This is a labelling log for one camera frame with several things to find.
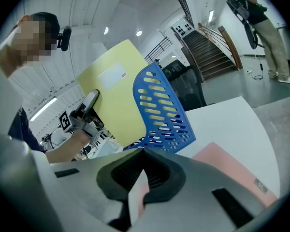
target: pink paper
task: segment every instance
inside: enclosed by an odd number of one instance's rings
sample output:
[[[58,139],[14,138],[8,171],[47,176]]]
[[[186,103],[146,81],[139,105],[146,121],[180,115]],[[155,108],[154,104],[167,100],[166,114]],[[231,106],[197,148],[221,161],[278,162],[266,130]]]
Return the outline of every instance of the pink paper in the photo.
[[[139,211],[139,217],[143,215],[144,213],[144,205],[143,205],[143,198],[144,196],[149,193],[149,186],[147,184],[143,184],[141,189],[140,189],[140,194],[139,194],[139,205],[138,205],[138,211]]]
[[[250,190],[267,207],[277,200],[277,197],[270,190],[267,190],[266,193],[261,191],[254,183],[257,177],[215,143],[209,143],[198,154],[194,155],[192,159],[207,163],[219,169]]]

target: chair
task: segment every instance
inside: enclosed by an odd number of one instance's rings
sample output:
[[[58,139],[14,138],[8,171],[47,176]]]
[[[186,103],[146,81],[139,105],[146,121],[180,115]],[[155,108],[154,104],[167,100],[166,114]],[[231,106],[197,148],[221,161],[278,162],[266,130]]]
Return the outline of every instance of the chair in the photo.
[[[162,71],[174,89],[185,112],[207,106],[201,86],[202,79],[195,66],[186,67],[179,60],[175,60],[163,68]]]

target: navy shirt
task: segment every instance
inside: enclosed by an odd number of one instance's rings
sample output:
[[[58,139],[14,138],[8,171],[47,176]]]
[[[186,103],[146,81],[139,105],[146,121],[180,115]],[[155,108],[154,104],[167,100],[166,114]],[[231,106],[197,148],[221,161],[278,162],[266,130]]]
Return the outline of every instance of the navy shirt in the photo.
[[[32,150],[41,151],[43,153],[46,152],[35,136],[33,136],[32,131],[29,128],[27,114],[22,107],[18,110],[18,113],[12,122],[9,135],[12,138],[26,142]]]

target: yellow folder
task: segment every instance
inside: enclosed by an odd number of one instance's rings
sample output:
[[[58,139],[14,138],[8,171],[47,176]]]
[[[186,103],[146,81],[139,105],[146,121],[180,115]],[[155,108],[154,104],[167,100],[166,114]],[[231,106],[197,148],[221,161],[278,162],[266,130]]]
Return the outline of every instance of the yellow folder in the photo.
[[[123,147],[146,134],[132,88],[137,74],[147,65],[134,45],[125,40],[100,56],[77,78],[85,95],[93,89],[99,90],[93,108]]]

